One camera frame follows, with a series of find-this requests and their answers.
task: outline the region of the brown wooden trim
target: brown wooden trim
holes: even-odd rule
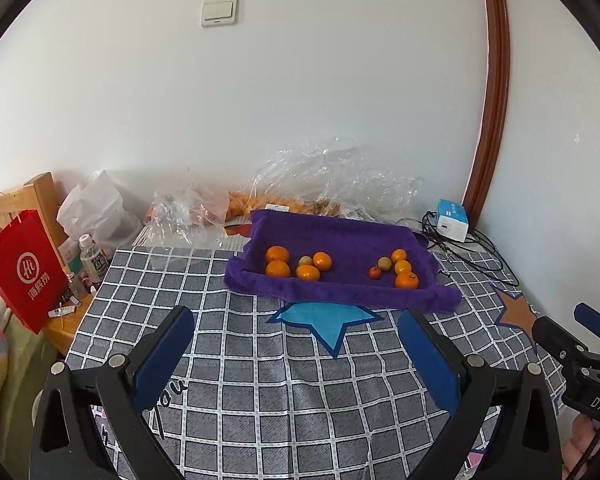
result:
[[[506,0],[485,0],[489,42],[487,88],[480,141],[464,201],[469,225],[475,227],[487,199],[498,160],[509,97],[510,43]]]

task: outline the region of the gray plaid tablecloth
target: gray plaid tablecloth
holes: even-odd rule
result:
[[[226,289],[224,268],[233,255],[120,248],[67,364],[94,367],[111,354],[127,354],[182,304],[195,313],[197,329],[157,407],[144,417],[187,480],[408,476],[448,414],[398,340],[400,313],[378,310],[382,320],[349,327],[334,359],[308,329],[266,323],[280,300]],[[540,363],[558,408],[564,385],[557,364],[541,348],[536,354],[522,330],[494,325],[503,307],[483,274],[437,257],[441,282],[458,286],[463,300],[454,314],[429,316],[436,330],[491,365]],[[484,254],[472,258],[496,265]],[[486,446],[497,415],[491,408],[475,449]],[[94,416],[117,472],[134,478],[106,414],[95,408]]]

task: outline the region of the red paper bag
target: red paper bag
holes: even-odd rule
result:
[[[0,232],[0,296],[36,334],[68,286],[36,210],[25,210]]]

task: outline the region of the purple tray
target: purple tray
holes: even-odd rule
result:
[[[225,283],[235,292],[295,303],[415,307],[424,313],[452,312],[462,299],[457,288],[436,283],[438,261],[407,227],[273,210],[252,211],[251,223],[251,241],[244,247],[244,257],[234,256],[226,266]],[[264,254],[273,245],[286,247],[291,253],[292,276],[298,260],[317,251],[328,253],[333,267],[321,273],[319,282],[266,276]],[[366,275],[378,258],[390,256],[397,248],[407,251],[420,280],[418,289],[395,288],[393,271],[383,272],[379,280]]]

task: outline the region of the white wall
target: white wall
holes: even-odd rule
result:
[[[0,189],[107,169],[242,184],[276,150],[348,136],[461,200],[486,80],[484,0],[34,0],[0,41]]]
[[[559,0],[507,3],[509,108],[481,224],[536,306],[592,343],[573,308],[600,310],[600,53]]]

